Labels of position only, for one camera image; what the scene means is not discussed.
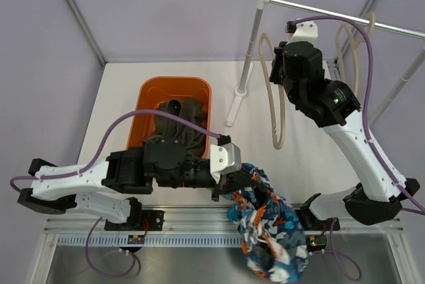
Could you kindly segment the wooden hanger of green shorts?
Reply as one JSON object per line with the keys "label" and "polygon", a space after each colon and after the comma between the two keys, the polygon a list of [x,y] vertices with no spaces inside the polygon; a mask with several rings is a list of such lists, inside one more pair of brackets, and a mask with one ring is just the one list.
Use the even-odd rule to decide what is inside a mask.
{"label": "wooden hanger of green shorts", "polygon": [[345,31],[348,41],[349,41],[349,48],[351,49],[351,56],[353,61],[353,69],[354,69],[354,87],[353,92],[357,96],[359,92],[359,80],[360,80],[360,74],[359,74],[359,58],[357,49],[360,46],[361,43],[364,43],[365,40],[362,36],[356,37],[354,35],[354,32],[351,31],[349,28],[349,25],[347,23],[343,23],[339,26],[337,29],[336,35],[335,35],[335,48],[337,51],[337,63],[340,71],[340,79],[345,82],[347,80],[346,73],[345,73],[345,63],[344,63],[344,54],[343,49],[341,46],[341,32]]}

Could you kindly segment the patterned blue orange shorts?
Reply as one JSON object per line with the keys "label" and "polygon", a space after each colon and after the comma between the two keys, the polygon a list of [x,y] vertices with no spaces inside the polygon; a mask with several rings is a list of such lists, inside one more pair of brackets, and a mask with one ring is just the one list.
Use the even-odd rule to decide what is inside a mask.
{"label": "patterned blue orange shorts", "polygon": [[251,163],[242,171],[257,185],[228,195],[228,219],[241,237],[247,266],[273,283],[300,280],[308,265],[304,228],[286,199],[274,190],[263,169]]}

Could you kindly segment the olive green shorts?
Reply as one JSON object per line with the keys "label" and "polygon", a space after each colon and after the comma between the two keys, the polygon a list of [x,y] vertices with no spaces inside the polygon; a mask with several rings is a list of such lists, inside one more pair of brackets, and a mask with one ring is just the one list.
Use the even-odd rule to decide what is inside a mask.
{"label": "olive green shorts", "polygon": [[[172,99],[159,104],[158,111],[164,111],[195,125],[202,127],[207,120],[208,113],[203,110],[203,103],[193,98],[181,100]],[[203,158],[207,136],[191,127],[172,119],[155,115],[155,129],[144,140],[143,144],[158,143],[172,139],[183,144],[187,151],[187,160]]]}

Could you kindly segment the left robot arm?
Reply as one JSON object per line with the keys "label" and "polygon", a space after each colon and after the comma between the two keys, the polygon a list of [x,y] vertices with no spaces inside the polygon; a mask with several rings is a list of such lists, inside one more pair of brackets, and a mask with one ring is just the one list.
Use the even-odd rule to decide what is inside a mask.
{"label": "left robot arm", "polygon": [[87,169],[34,159],[29,174],[34,181],[20,191],[20,205],[40,214],[102,217],[107,231],[161,230],[163,213],[144,210],[136,198],[151,194],[155,184],[209,189],[215,202],[255,185],[235,144],[211,145],[210,158],[190,160],[185,146],[172,140],[113,152]]}

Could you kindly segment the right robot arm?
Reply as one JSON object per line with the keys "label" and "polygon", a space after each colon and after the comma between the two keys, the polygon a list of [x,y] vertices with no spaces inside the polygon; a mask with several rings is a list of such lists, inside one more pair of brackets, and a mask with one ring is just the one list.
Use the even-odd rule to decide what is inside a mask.
{"label": "right robot arm", "polygon": [[308,41],[282,41],[274,48],[270,82],[283,86],[295,109],[337,144],[360,182],[349,190],[314,194],[301,207],[301,222],[315,229],[323,221],[349,216],[371,226],[395,218],[419,182],[400,174],[367,125],[361,104],[346,83],[325,77],[321,51]]}

